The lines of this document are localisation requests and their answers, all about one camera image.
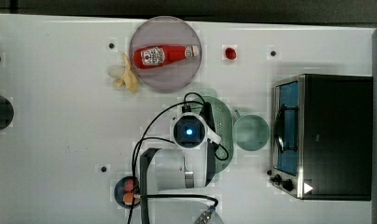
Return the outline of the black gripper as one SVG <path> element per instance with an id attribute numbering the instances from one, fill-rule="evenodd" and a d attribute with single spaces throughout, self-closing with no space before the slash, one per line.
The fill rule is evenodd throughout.
<path id="1" fill-rule="evenodd" d="M 200 116 L 205 120 L 208 127 L 214 132 L 216 130 L 215 122 L 214 122 L 212 106 L 209 102 L 205 102 L 202 105 Z"/>

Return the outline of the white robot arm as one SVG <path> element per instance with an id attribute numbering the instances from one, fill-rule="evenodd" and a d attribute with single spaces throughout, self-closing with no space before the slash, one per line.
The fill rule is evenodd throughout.
<path id="1" fill-rule="evenodd" d="M 167 199 L 170 189 L 196 189 L 209 185 L 216 173 L 216 133 L 211 104 L 202 103 L 198 113 L 183 102 L 182 113 L 171 121 L 173 148 L 148 148 L 140 156 L 142 224 L 150 224 L 150 199 Z"/>

